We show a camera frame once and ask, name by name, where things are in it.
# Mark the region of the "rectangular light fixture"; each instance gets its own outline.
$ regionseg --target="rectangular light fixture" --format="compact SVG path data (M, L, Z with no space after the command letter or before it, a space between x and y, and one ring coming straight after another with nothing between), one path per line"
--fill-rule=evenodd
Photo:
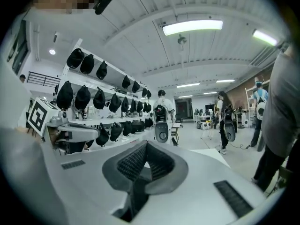
M229 79L229 80L217 80L216 82L217 83L231 83L231 82L234 82L235 79Z
M163 27L164 34L166 36L185 32L185 31L194 31L194 30L203 30L203 29L215 29L221 30L223 27L223 22L220 20L194 20L179 22L175 24L166 25Z
M180 96L178 98L188 98L188 97L192 97L193 95L187 95L187 96Z
M207 95L207 94L216 94L217 92L205 92L203 93L203 95Z
M254 33L253 33L253 36L255 38L258 38L262 41L265 41L269 44L271 44L272 46L276 46L276 44L278 43L278 41L274 38L272 38L271 36L259 31L259 30L255 30Z
M184 87L190 87L190 86L197 86L199 85L200 83L192 83L192 84L186 84L186 85L179 85L177 86L177 88L184 88Z

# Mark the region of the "black pants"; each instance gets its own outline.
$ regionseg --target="black pants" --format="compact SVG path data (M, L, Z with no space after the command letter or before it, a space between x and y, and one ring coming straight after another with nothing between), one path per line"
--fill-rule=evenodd
M254 175L254 179L258 180L257 185L262 191L265 191L268 188L272 178L284 160L284 157L279 157L274 154L268 148L268 145L265 146L265 152L259 160L258 167Z
M228 144L228 140L225 136L223 120L220 121L220 134L221 134L221 140L222 140L222 149L225 149Z
M259 133L261 131L261 128L262 128L262 120L259 120L258 118L256 118L255 130L254 130L252 141L250 143L251 147L254 147L257 145L257 141L259 138Z
M219 116L215 116L214 129L216 129L218 122L219 122Z

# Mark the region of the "railing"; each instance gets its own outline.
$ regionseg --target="railing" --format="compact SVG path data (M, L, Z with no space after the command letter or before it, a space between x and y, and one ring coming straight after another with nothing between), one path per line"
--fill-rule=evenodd
M60 79L57 77L29 72L26 82L54 88L56 85L59 85Z

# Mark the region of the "blue shirt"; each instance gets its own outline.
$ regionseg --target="blue shirt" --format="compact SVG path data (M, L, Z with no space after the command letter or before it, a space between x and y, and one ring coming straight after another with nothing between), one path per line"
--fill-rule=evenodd
M265 101L268 101L269 94L268 94L268 92L265 89L258 89L253 94L253 98L258 102L257 97L262 98Z

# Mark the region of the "brown wall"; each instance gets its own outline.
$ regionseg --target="brown wall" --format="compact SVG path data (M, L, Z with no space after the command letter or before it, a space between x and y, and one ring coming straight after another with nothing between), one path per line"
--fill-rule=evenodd
M234 108L238 108L239 106L242 106L243 109L248 109L245 88L249 89L255 85L254 82L255 77L258 77L258 79L261 81L262 79L264 81L269 80L271 77L272 69L273 69L273 65L259 72L255 76L251 77L250 79L242 83L240 86L227 92L228 97L231 100Z

